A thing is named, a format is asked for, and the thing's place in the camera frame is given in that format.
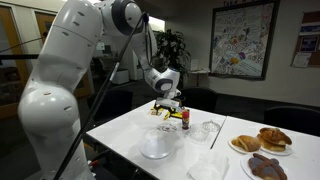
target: black cable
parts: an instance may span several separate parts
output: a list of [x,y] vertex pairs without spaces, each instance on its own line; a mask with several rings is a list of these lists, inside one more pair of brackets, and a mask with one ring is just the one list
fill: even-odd
[[91,162],[101,159],[101,158],[102,158],[103,156],[105,156],[108,152],[110,152],[109,149],[107,149],[107,150],[99,153],[95,158],[91,159]]
[[139,26],[142,18],[144,17],[145,13],[142,13],[138,23],[136,24],[135,28],[132,30],[130,36],[128,37],[124,47],[121,49],[121,52],[118,56],[118,61],[116,63],[116,65],[114,66],[113,68],[113,71],[111,71],[109,74],[108,74],[108,77],[106,78],[106,80],[103,82],[103,85],[102,87],[100,88],[95,100],[93,101],[93,104],[92,104],[92,107],[89,111],[89,115],[86,119],[86,121],[84,122],[83,124],[83,127],[80,129],[79,133],[77,134],[76,138],[74,139],[74,141],[72,142],[69,150],[68,150],[68,153],[67,155],[65,156],[65,158],[63,159],[56,175],[54,176],[54,180],[58,180],[61,176],[61,174],[63,173],[63,171],[65,170],[65,168],[67,167],[69,161],[71,160],[74,152],[76,151],[78,145],[80,144],[81,140],[82,140],[82,136],[83,134],[85,133],[85,131],[87,130],[87,126],[90,122],[90,120],[93,118],[93,116],[95,115],[95,113],[97,112],[98,108],[100,107],[101,105],[101,102],[102,100],[105,98],[106,94],[107,94],[107,89],[108,87],[110,86],[111,84],[111,80],[113,79],[114,77],[114,74],[115,72],[117,71],[118,67],[119,67],[119,64],[120,64],[120,61],[122,60],[122,57],[125,53],[125,50],[127,49],[128,47],[128,44],[133,36],[133,34],[135,33],[135,30],[137,29],[137,27]]
[[149,42],[150,42],[149,48],[150,48],[150,54],[151,54],[151,57],[150,57],[150,61],[151,61],[152,60],[152,40],[151,40],[151,35],[149,32],[148,32],[148,36],[149,36]]
[[44,39],[44,38],[47,37],[48,33],[47,33],[47,32],[44,32],[42,35],[43,35],[44,37],[32,39],[32,40],[29,40],[29,41],[26,41],[26,42],[17,44],[17,45],[15,45],[15,46],[9,47],[9,48],[7,48],[7,49],[0,50],[0,53],[3,53],[3,52],[5,52],[5,51],[8,51],[8,50],[13,49],[13,48],[16,48],[16,47],[21,46],[21,45],[23,45],[23,44],[27,44],[27,43],[32,42],[32,41],[37,41],[37,40],[40,40],[40,39]]
[[150,66],[149,60],[151,60],[151,59],[149,59],[148,38],[147,38],[147,37],[148,37],[148,34],[149,34],[149,32],[148,32],[148,22],[145,22],[144,31],[145,31],[145,41],[146,41],[146,56],[147,56],[148,64],[149,64],[149,66]]

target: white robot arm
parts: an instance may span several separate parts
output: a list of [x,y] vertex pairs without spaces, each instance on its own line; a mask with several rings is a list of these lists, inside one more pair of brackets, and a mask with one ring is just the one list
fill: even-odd
[[[113,36],[128,36],[140,16],[139,7],[131,0],[107,0],[95,5],[87,0],[69,0],[57,14],[18,108],[42,170],[41,179],[54,178],[81,128],[77,101],[72,93],[87,71],[103,31]],[[145,80],[164,94],[160,103],[177,106],[171,99],[180,93],[176,89],[180,74],[171,69],[159,73],[149,66],[143,29],[141,23],[131,44]],[[82,142],[61,178],[94,179]]]

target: pastry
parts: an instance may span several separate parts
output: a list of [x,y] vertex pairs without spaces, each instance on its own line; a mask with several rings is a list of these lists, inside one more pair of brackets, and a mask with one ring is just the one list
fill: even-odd
[[253,153],[253,157],[249,159],[248,164],[252,174],[262,179],[287,179],[287,175],[284,173],[277,159],[268,159],[260,154]]
[[272,143],[277,145],[286,145],[292,144],[291,139],[278,128],[262,128],[260,129],[261,137]]
[[243,148],[247,152],[253,152],[260,149],[260,142],[257,138],[247,135],[238,136],[232,140],[233,145]]
[[258,139],[261,143],[261,146],[266,148],[266,149],[269,149],[270,151],[278,151],[278,152],[283,152],[286,150],[286,145],[277,145],[277,144],[272,144],[266,140],[264,140],[262,137],[261,137],[261,134],[258,134]]

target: croissant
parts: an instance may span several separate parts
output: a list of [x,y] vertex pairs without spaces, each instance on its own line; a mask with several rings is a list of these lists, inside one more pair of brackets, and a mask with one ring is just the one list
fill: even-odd
[[232,140],[232,144],[243,148],[247,152],[257,151],[261,146],[257,138],[247,135],[238,136],[237,139]]

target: white wall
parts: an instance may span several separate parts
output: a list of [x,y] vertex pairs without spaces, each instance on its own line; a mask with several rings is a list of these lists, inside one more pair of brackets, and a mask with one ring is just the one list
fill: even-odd
[[[181,16],[169,18],[166,29],[182,31],[192,58],[209,66],[212,9],[223,0],[188,1]],[[265,81],[201,76],[200,86],[219,93],[320,106],[320,68],[290,67],[303,12],[319,11],[319,0],[281,0]],[[194,85],[194,78],[189,85]]]

